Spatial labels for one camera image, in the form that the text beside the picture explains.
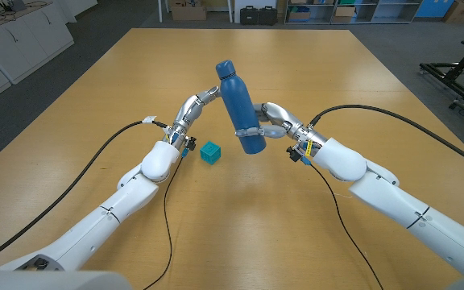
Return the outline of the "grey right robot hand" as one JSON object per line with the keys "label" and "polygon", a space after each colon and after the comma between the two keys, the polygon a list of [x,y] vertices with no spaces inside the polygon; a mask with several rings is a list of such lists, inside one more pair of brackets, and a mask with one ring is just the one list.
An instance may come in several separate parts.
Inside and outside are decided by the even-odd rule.
{"label": "grey right robot hand", "polygon": [[275,103],[254,104],[253,108],[258,121],[269,122],[270,125],[250,126],[246,129],[236,130],[235,135],[239,138],[263,136],[279,139],[287,135],[298,142],[312,141],[323,145],[327,141],[326,137],[320,135],[314,129],[309,129],[295,115]]}

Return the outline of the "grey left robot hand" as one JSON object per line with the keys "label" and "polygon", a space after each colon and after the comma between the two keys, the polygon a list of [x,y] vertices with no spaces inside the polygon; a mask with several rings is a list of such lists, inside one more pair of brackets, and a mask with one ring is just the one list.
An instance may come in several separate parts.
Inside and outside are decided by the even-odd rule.
{"label": "grey left robot hand", "polygon": [[189,97],[179,109],[172,129],[177,133],[186,134],[191,125],[200,117],[203,107],[221,96],[220,89],[214,86]]}

